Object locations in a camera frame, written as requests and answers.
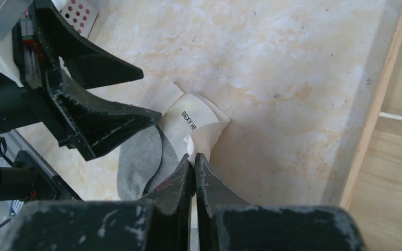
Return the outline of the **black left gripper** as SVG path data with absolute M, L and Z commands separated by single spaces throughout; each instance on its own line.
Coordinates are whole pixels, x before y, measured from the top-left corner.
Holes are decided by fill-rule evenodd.
M 20 24 L 0 41 L 0 134 L 43 122 L 60 146 L 91 161 L 160 122 L 159 112 L 85 90 L 142 79 L 142 69 L 82 37 L 52 1 L 34 1 L 32 16 L 31 48 Z

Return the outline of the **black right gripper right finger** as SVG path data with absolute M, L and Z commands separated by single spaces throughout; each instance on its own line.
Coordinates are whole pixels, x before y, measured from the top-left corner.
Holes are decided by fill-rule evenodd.
M 352 217 L 327 206 L 259 206 L 246 202 L 195 158 L 201 250 L 366 250 Z

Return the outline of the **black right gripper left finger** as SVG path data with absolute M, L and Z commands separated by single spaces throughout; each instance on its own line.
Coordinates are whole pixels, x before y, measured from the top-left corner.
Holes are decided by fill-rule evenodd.
M 188 250 L 193 170 L 137 201 L 35 201 L 11 221 L 2 250 Z

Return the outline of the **grey underwear white waistband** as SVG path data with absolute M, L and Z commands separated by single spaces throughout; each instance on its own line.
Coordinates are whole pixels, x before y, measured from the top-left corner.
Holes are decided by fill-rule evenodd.
M 230 119 L 208 99 L 169 82 L 150 108 L 162 114 L 158 125 L 148 127 L 120 147 L 117 192 L 134 201 L 151 192 L 176 170 L 187 154 L 207 158 Z

